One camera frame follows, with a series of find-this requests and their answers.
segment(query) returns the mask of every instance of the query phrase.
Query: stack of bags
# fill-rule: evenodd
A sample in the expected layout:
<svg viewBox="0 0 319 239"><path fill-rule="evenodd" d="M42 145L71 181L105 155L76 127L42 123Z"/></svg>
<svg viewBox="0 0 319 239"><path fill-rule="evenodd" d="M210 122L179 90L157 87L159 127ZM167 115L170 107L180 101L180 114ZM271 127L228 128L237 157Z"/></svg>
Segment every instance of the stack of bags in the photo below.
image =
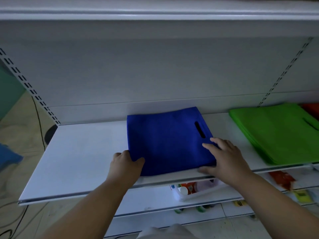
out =
<svg viewBox="0 0 319 239"><path fill-rule="evenodd" d="M229 115L266 163L319 161L319 121L297 104L233 109Z"/></svg>

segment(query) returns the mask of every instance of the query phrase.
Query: blue object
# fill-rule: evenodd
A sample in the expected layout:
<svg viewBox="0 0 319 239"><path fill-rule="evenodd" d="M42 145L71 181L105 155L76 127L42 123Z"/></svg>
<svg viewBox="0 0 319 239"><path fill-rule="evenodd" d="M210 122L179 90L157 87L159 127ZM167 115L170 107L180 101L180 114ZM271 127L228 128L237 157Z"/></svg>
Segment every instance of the blue object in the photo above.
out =
<svg viewBox="0 0 319 239"><path fill-rule="evenodd" d="M7 146L0 143L0 171L7 165L19 163L23 157L15 152L12 152Z"/></svg>
<svg viewBox="0 0 319 239"><path fill-rule="evenodd" d="M153 176L216 165L202 147L212 137L197 107L127 116L127 138L133 161L145 158L141 176Z"/></svg>

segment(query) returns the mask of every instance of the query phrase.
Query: hand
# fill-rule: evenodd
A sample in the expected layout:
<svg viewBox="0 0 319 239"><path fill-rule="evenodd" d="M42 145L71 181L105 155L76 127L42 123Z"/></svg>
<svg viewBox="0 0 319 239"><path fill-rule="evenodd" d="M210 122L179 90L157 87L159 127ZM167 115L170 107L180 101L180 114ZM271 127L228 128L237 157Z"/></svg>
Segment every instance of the hand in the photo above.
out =
<svg viewBox="0 0 319 239"><path fill-rule="evenodd" d="M214 155L217 165L216 167L200 167L199 172L213 175L232 187L236 187L243 178L253 174L238 147L220 138L211 138L211 141L219 148L208 143L203 143L203 147Z"/></svg>
<svg viewBox="0 0 319 239"><path fill-rule="evenodd" d="M126 191L132 187L140 177L144 163L144 158L133 162L128 150L122 153L115 153L106 181L116 184Z"/></svg>

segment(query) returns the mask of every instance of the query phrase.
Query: floor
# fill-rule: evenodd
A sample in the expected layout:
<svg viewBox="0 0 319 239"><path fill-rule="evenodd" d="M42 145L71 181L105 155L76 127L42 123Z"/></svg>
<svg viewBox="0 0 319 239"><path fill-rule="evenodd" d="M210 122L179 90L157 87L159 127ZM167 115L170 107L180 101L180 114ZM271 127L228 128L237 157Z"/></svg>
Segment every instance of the floor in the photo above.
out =
<svg viewBox="0 0 319 239"><path fill-rule="evenodd" d="M44 136L54 122L39 105L36 106ZM8 145L14 152L24 157L21 163L10 165L0 172L1 207L18 200L44 152L37 112L32 97L28 93L25 93L6 117L0 121L0 143ZM19 226L18 223L26 206L18 206L13 203L2 207L0 209L0 234L9 229L14 231L18 226L13 239L37 237L79 200L66 199L29 205ZM319 215L319 207L312 205L308 209L317 216ZM201 239L270 238L260 221L254 221L247 216L203 222L186 227ZM123 238L133 239L136 236L137 234L132 234ZM0 239L7 238L10 238L9 232L0 237Z"/></svg>

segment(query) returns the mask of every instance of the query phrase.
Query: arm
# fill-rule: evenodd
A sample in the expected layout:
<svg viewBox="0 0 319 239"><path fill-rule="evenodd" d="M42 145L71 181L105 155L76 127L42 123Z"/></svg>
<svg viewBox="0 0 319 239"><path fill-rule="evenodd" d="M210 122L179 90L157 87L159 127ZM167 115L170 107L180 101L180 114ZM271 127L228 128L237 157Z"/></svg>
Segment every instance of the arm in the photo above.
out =
<svg viewBox="0 0 319 239"><path fill-rule="evenodd" d="M140 177L144 162L144 158L133 162L128 151L114 154L106 181L47 229L40 239L103 238L123 196Z"/></svg>
<svg viewBox="0 0 319 239"><path fill-rule="evenodd" d="M228 140L211 138L219 148L203 144L216 158L216 167L201 167L236 189L248 202L273 239L315 239L319 235L319 219L254 174L240 150Z"/></svg>

